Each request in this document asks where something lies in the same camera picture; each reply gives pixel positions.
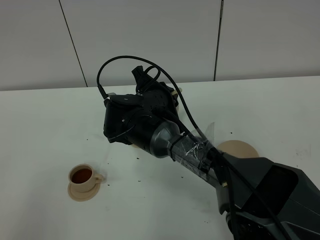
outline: white wall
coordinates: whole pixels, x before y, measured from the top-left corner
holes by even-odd
[[[220,0],[61,0],[61,4],[89,86],[96,86],[101,65],[118,55],[153,61],[177,82],[213,80]],[[118,60],[102,72],[101,83],[134,84],[131,70],[138,65],[144,64]]]
[[[58,0],[0,1],[0,90],[85,87]]]
[[[319,0],[225,0],[217,80],[320,75]]]

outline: white table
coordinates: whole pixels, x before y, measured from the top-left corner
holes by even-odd
[[[200,128],[214,122],[215,145],[245,141],[320,187],[320,77],[179,86]],[[168,157],[109,144],[97,88],[0,92],[0,114],[0,239],[232,239],[213,187]],[[182,107],[179,115],[191,128]],[[75,202],[67,176],[82,163],[107,183],[93,199]]]

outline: beige saucer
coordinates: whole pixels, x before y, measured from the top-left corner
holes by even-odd
[[[73,200],[77,201],[77,202],[84,202],[87,201],[89,199],[92,199],[97,192],[100,189],[100,183],[96,183],[95,186],[86,192],[78,192],[75,191],[72,187],[72,185],[69,183],[68,185],[68,194],[70,196],[70,198],[72,198]]]
[[[254,147],[244,141],[225,141],[221,143],[217,149],[240,159],[259,157],[259,154]]]

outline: cup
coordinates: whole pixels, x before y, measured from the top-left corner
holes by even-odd
[[[71,188],[78,193],[88,192],[104,180],[104,176],[96,173],[88,164],[75,166],[69,172],[68,178]]]

